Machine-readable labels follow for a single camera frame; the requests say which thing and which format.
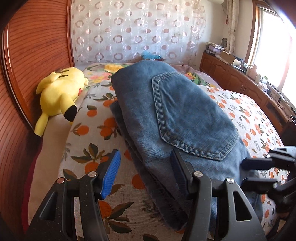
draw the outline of wooden dresser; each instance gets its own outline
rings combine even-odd
[[[255,81],[231,65],[206,53],[203,53],[200,71],[211,76],[223,89],[251,97],[264,111],[278,134],[281,135],[288,117],[278,107],[277,102],[260,89]]]

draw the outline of black mount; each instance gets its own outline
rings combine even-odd
[[[74,197],[80,201],[81,222],[85,241],[108,241],[97,200],[104,199],[103,179],[112,164],[101,163],[95,172],[78,180],[59,178],[38,208],[27,231],[25,241],[77,241],[74,223]],[[180,191],[192,199],[188,225],[182,241],[206,241],[210,225],[211,199],[217,197],[215,240],[266,241],[261,224],[243,191],[267,194],[276,203],[278,213],[289,212],[289,219],[272,241],[291,240],[296,227],[296,147],[270,149],[266,158],[243,160],[245,170],[269,170],[277,167],[289,170],[285,184],[276,179],[246,178],[241,187],[228,177],[224,181],[210,179],[195,171],[191,163],[172,150],[171,163]]]

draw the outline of white curtain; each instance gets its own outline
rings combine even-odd
[[[72,0],[75,63],[134,62],[147,50],[190,64],[205,25],[200,0]]]
[[[227,0],[228,38],[226,51],[234,54],[234,33],[239,17],[239,0]]]

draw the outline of black ear tip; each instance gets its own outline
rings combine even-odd
[[[64,114],[64,117],[66,118],[66,120],[72,122],[74,121],[76,114],[77,114],[77,107],[75,105],[72,105],[69,109],[67,109],[67,111]]]

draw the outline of metal screw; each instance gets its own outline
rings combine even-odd
[[[65,179],[64,179],[63,177],[60,177],[60,178],[57,179],[57,183],[58,183],[58,184],[61,184],[61,183],[63,183],[64,181],[65,181]]]
[[[89,172],[89,177],[95,177],[96,176],[96,172],[92,171],[92,172]]]
[[[200,171],[196,171],[196,172],[194,172],[194,175],[196,176],[196,177],[202,177],[202,172],[200,172]]]
[[[230,183],[230,184],[233,184],[234,183],[234,179],[233,178],[230,178],[230,177],[226,178],[226,181],[228,183]]]

